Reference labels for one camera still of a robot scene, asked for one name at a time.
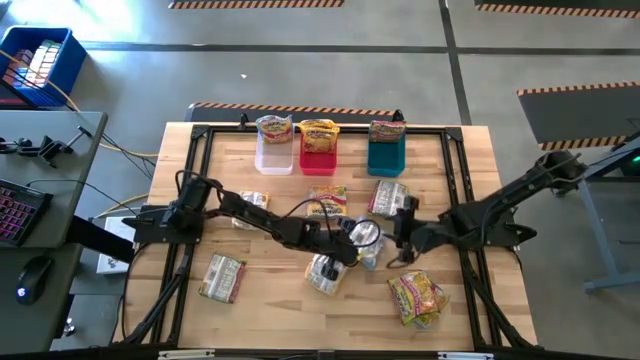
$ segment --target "black metal frame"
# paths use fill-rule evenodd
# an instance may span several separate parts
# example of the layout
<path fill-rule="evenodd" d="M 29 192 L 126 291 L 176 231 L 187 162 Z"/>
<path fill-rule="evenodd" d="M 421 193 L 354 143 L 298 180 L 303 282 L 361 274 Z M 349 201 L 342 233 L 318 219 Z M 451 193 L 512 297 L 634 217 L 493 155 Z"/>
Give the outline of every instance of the black metal frame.
<path fill-rule="evenodd" d="M 191 135 L 190 135 L 190 143 L 189 143 L 189 150 L 187 152 L 187 159 L 186 159 L 186 163 L 185 163 L 185 170 L 189 170 L 189 171 L 193 171 L 194 169 L 194 165 L 195 165 L 195 158 L 196 158 L 196 152 L 198 149 L 198 145 L 201 142 L 201 139 L 205 139 L 205 150 L 202 156 L 202 162 L 201 162 L 201 166 L 200 166 L 200 174 L 206 176 L 208 169 L 209 169 L 209 163 L 210 163 L 210 159 L 211 159 L 211 152 L 213 150 L 213 139 L 216 133 L 256 133 L 257 132 L 257 128 L 255 127 L 255 125 L 251 125 L 251 124 L 247 124 L 248 119 L 246 116 L 242 117 L 242 121 L 240 123 L 238 123 L 238 125 L 198 125 L 195 124 L 193 126 L 193 129 L 191 131 Z M 367 124 L 340 124 L 340 132 L 343 134 L 367 134 L 368 133 L 368 125 Z M 448 191 L 449 191 L 449 198 L 451 200 L 451 204 L 452 205 L 456 205 L 459 203 L 459 198 L 458 198 L 458 193 L 457 193 L 457 188 L 458 185 L 456 184 L 456 178 L 455 178 L 455 174 L 454 174 L 454 170 L 453 170 L 453 160 L 452 160 L 452 156 L 451 156 L 451 141 L 454 142 L 455 144 L 455 148 L 456 148 L 456 152 L 458 155 L 458 161 L 460 163 L 460 169 L 461 169 L 461 176 L 462 176 L 462 186 L 464 188 L 464 192 L 465 192 L 465 198 L 467 201 L 472 201 L 474 199 L 473 196 L 473 187 L 471 184 L 471 176 L 469 173 L 469 168 L 468 168 L 468 163 L 467 163 L 467 158 L 466 158 L 466 153 L 465 153 L 465 149 L 464 149 L 464 139 L 462 136 L 462 130 L 459 127 L 408 127 L 407 128 L 407 134 L 415 134 L 415 135 L 433 135 L 433 136 L 438 136 L 440 143 L 441 143 L 441 147 L 442 147 L 442 157 L 444 160 L 444 165 L 445 165 L 445 176 L 447 179 L 447 187 L 448 187 Z M 165 287 L 168 285 L 169 281 L 171 280 L 171 276 L 174 272 L 174 264 L 176 261 L 176 256 L 178 253 L 178 247 L 180 245 L 178 244 L 170 244 L 169 245 L 169 250 L 167 252 L 167 258 L 166 258 L 166 262 L 165 262 L 165 268 L 164 268 L 164 273 L 162 275 L 162 281 L 161 281 L 161 286 L 160 286 L 160 292 L 162 292 Z M 190 245 L 185 245 L 185 252 L 186 253 L 190 253 L 191 255 L 193 255 L 193 251 L 195 248 L 195 245 L 190 244 Z M 462 261 L 465 257 L 468 258 L 468 252 L 466 250 L 462 250 L 459 249 L 459 253 L 460 253 L 460 261 L 462 264 Z M 491 284 L 490 284 L 490 279 L 489 279 L 489 270 L 487 268 L 487 261 L 486 261 L 486 256 L 484 254 L 484 250 L 480 250 L 478 252 L 476 252 L 476 256 L 478 259 L 478 269 L 479 269 L 479 276 L 480 276 L 480 280 L 483 283 L 483 285 L 487 288 L 489 295 L 491 296 L 491 298 L 493 297 L 492 292 L 491 292 Z M 191 264 L 189 263 L 187 266 L 187 278 L 189 276 L 189 271 L 191 268 Z M 478 307 L 476 304 L 476 299 L 475 299 L 475 294 L 474 294 L 474 289 L 471 285 L 470 279 L 466 278 L 466 276 L 464 277 L 464 289 L 465 289 L 465 297 L 466 297 L 466 303 L 467 303 L 467 310 L 469 312 L 469 322 L 470 322 L 470 327 L 471 327 L 471 335 L 473 338 L 473 344 L 474 344 L 474 348 L 478 348 L 479 346 L 485 346 L 487 345 L 487 342 L 484 340 L 482 333 L 481 333 L 481 328 L 480 328 L 480 319 L 478 316 Z M 181 284 L 180 288 L 178 289 L 178 293 L 177 293 L 177 300 L 176 300 L 176 305 L 175 305 L 175 311 L 174 311 L 174 316 L 173 316 L 173 320 L 171 323 L 171 330 L 169 333 L 169 336 L 167 338 L 167 342 L 174 344 L 177 346 L 178 344 L 178 340 L 180 337 L 180 330 L 181 330 L 181 325 L 182 325 L 182 316 L 183 316 L 183 312 L 184 312 L 184 305 L 185 305 L 185 300 L 186 300 L 186 294 L 187 294 L 187 288 L 188 288 L 188 281 L 185 281 Z M 498 329 L 498 326 L 496 324 L 495 319 L 493 319 L 493 317 L 491 316 L 491 314 L 488 314 L 488 320 L 489 320 L 489 327 L 490 327 L 490 331 L 491 331 L 491 344 L 494 346 L 501 346 L 502 342 L 501 342 L 501 336 L 500 336 L 500 331 Z M 158 318 L 158 320 L 156 321 L 156 323 L 153 326 L 152 332 L 151 332 L 151 343 L 158 343 L 160 342 L 160 338 L 161 338 L 161 331 L 162 331 L 162 324 L 164 322 L 164 311 L 163 313 L 160 315 L 160 317 Z M 219 350 L 219 351 L 224 351 L 225 353 L 228 353 L 228 355 L 232 355 L 232 354 L 247 354 L 248 352 L 251 352 L 250 350 L 247 350 L 247 352 L 240 352 L 237 350 Z M 258 356 L 256 354 L 256 352 L 260 352 L 262 353 L 261 350 L 254 350 L 253 352 L 251 352 L 251 354 L 253 354 L 254 356 Z M 282 356 L 287 356 L 287 354 L 290 354 L 291 351 L 278 351 L 277 354 L 279 354 L 280 357 Z M 386 356 L 402 356 L 403 354 L 406 354 L 407 357 L 410 356 L 434 356 L 434 354 L 437 355 L 436 352 L 423 352 L 423 351 L 411 351 L 411 352 L 405 352 L 405 351 L 391 351 L 391 352 L 385 352 Z"/>

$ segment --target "gray desk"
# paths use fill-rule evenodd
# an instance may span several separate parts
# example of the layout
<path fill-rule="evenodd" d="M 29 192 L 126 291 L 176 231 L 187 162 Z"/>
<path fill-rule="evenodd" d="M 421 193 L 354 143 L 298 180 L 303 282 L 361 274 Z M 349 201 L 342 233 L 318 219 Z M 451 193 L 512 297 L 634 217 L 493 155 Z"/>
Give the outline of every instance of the gray desk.
<path fill-rule="evenodd" d="M 73 154 L 60 154 L 49 167 L 36 158 L 16 154 L 0 155 L 0 178 L 17 184 L 35 179 L 70 179 L 86 181 L 98 149 L 107 116 L 104 113 L 62 111 L 0 111 L 0 136 L 8 141 L 28 138 L 39 146 L 44 135 L 53 140 L 69 141 L 80 125 L 94 135 L 83 137 L 74 145 Z M 66 317 L 67 297 L 80 259 L 82 246 L 64 244 L 69 225 L 80 199 L 82 184 L 42 182 L 33 188 L 54 195 L 51 207 L 21 248 L 0 248 L 0 353 L 48 351 Z M 34 256 L 43 253 L 54 259 L 42 297 L 25 306 L 15 299 L 18 275 Z"/>
<path fill-rule="evenodd" d="M 42 297 L 30 306 L 16 301 L 16 281 L 24 265 L 47 251 L 53 258 Z M 59 249 L 0 249 L 0 353 L 48 351 L 63 314 L 82 246 Z"/>
<path fill-rule="evenodd" d="M 22 137 L 39 146 L 43 136 L 47 135 L 54 141 L 66 143 L 78 133 L 78 125 L 93 134 L 93 139 L 86 136 L 79 139 L 73 145 L 73 154 L 58 155 L 53 160 L 57 169 L 37 158 L 0 155 L 0 178 L 20 185 L 35 179 L 86 181 L 106 123 L 107 115 L 97 112 L 0 111 L 0 136 L 6 141 L 16 141 Z M 22 247 L 58 247 L 65 240 L 83 185 L 40 182 L 32 187 L 54 196 L 49 210 Z"/>

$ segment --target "wooden table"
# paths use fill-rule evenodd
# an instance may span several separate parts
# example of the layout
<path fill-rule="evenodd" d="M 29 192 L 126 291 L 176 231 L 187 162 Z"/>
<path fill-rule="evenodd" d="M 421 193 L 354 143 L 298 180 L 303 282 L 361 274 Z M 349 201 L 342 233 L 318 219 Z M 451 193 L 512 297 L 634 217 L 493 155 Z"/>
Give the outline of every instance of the wooden table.
<path fill-rule="evenodd" d="M 177 197 L 174 174 L 183 168 L 194 124 L 169 123 L 158 158 L 149 202 L 165 205 Z M 487 127 L 462 127 L 472 184 L 477 198 L 500 187 Z M 451 146 L 454 159 L 455 147 Z M 366 213 L 377 178 L 367 175 L 367 141 L 364 135 L 340 135 L 338 169 L 333 177 L 307 177 L 299 167 L 289 176 L 263 176 L 254 167 L 255 135 L 216 134 L 209 177 L 233 191 L 255 190 L 271 194 L 269 210 L 284 214 L 307 197 L 311 185 L 347 187 L 348 212 Z M 456 175 L 459 166 L 454 161 Z M 407 136 L 407 169 L 398 179 L 421 202 L 417 216 L 436 219 L 450 203 L 444 178 L 439 139 Z M 215 196 L 208 207 L 217 207 Z M 295 214 L 304 215 L 305 208 Z M 387 223 L 381 222 L 387 229 Z M 344 350 L 471 350 L 473 349 L 462 274 L 457 251 L 443 246 L 427 254 L 410 269 L 424 269 L 451 295 L 440 319 L 426 331 L 401 325 L 386 280 L 405 270 L 388 270 L 384 264 L 397 255 L 385 240 L 378 269 L 350 269 L 334 297 L 324 295 L 304 279 L 312 254 L 283 248 L 260 231 L 231 228 L 231 220 L 207 222 L 196 247 L 179 346 L 247 349 L 344 349 Z M 248 261 L 236 303 L 219 303 L 198 294 L 198 287 L 213 252 Z M 166 257 L 166 245 L 151 245 L 136 260 L 127 293 L 126 327 L 135 325 L 158 296 Z M 486 250 L 496 302 L 521 334 L 536 343 L 522 274 L 513 254 L 504 249 Z M 479 305 L 483 334 L 489 339 L 484 307 Z M 173 315 L 173 302 L 165 316 L 162 340 Z"/>

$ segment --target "blue storage crate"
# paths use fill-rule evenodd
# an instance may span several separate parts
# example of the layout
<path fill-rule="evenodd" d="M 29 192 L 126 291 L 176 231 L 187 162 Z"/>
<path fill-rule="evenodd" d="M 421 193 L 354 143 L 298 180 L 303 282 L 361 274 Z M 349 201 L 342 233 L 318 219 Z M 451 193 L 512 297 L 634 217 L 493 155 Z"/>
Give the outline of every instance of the blue storage crate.
<path fill-rule="evenodd" d="M 87 56 L 87 51 L 71 33 L 69 28 L 12 26 L 4 34 L 0 49 L 12 56 L 20 49 L 27 49 L 35 54 L 44 40 L 61 43 L 58 57 L 49 72 L 49 81 L 56 84 L 68 95 L 73 89 L 84 58 Z M 0 55 L 0 74 L 5 73 L 10 61 Z M 50 84 L 46 84 L 40 89 L 25 86 L 16 89 L 37 106 L 62 106 L 66 103 L 64 97 Z"/>
<path fill-rule="evenodd" d="M 406 136 L 397 143 L 374 143 L 369 141 L 367 151 L 367 173 L 371 176 L 397 177 L 405 168 Z"/>

